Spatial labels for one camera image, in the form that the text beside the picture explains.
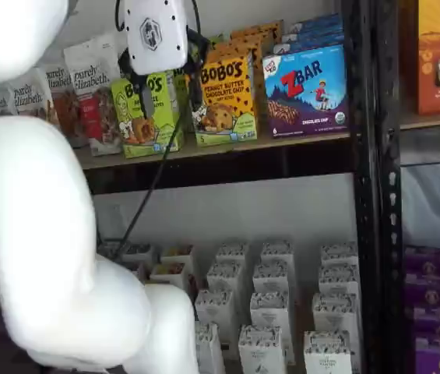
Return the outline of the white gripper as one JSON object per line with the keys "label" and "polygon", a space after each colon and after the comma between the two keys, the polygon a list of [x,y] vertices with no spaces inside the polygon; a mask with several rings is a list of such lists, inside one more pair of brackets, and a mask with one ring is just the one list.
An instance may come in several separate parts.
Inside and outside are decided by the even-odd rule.
{"label": "white gripper", "polygon": [[145,119],[154,114],[148,75],[185,66],[192,110],[202,105],[201,73],[210,42],[188,28],[182,0],[128,0],[125,2],[128,47],[118,58],[122,75],[139,96]]}

